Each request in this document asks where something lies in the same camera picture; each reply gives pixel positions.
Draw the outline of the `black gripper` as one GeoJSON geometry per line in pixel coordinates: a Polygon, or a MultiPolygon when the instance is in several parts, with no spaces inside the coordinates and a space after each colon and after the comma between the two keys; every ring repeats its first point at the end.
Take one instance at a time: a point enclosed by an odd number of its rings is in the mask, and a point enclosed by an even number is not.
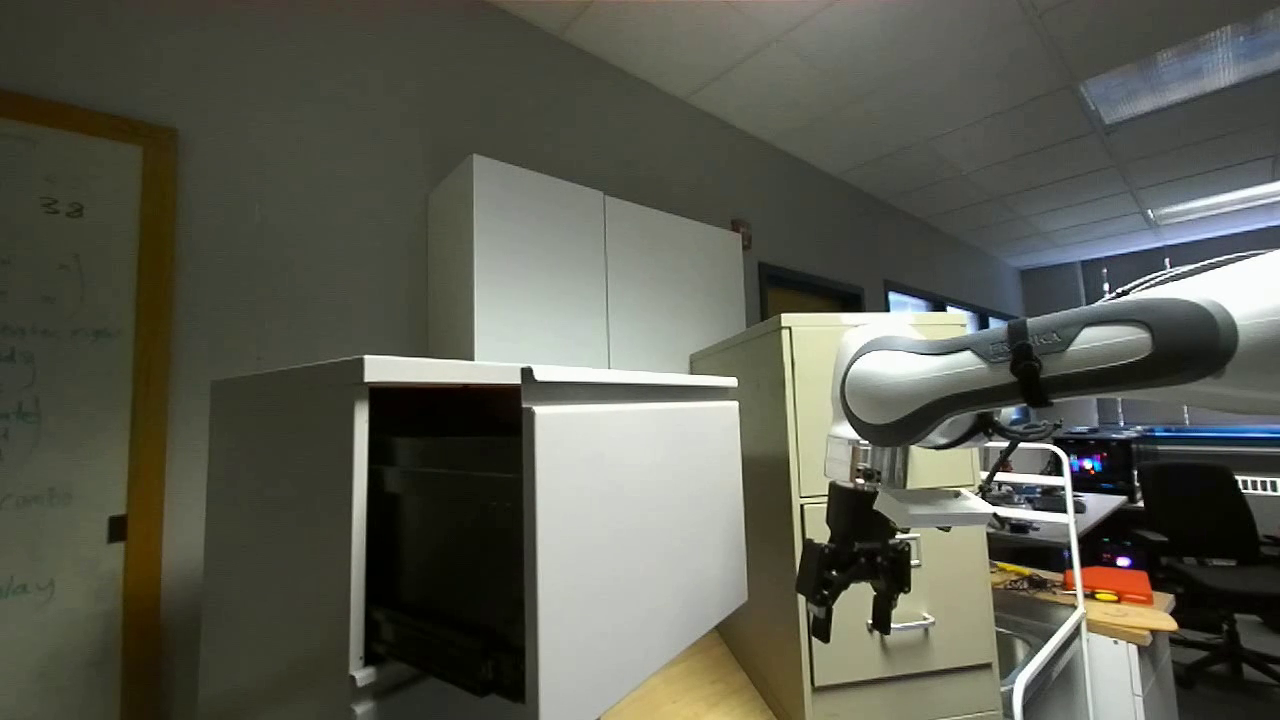
{"type": "Polygon", "coordinates": [[[833,641],[833,605],[846,582],[870,586],[868,630],[890,630],[894,594],[909,586],[909,544],[890,519],[874,512],[870,486],[827,486],[827,534],[807,540],[798,550],[795,590],[803,594],[807,635],[833,641]]]}

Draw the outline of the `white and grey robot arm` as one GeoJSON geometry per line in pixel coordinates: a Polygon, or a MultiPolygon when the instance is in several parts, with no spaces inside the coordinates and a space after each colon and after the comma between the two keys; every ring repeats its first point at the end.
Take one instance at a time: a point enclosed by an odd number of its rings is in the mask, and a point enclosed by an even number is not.
{"type": "Polygon", "coordinates": [[[795,569],[807,635],[833,641],[846,582],[870,586],[868,626],[890,630],[911,586],[909,519],[874,498],[909,486],[911,447],[964,447],[1008,434],[1001,406],[1050,406],[1071,397],[1172,397],[1193,406],[1272,417],[1280,406],[1280,250],[1230,250],[1130,279],[1085,306],[1008,320],[964,335],[925,335],[905,315],[853,326],[833,365],[824,460],[827,534],[795,569]]]}

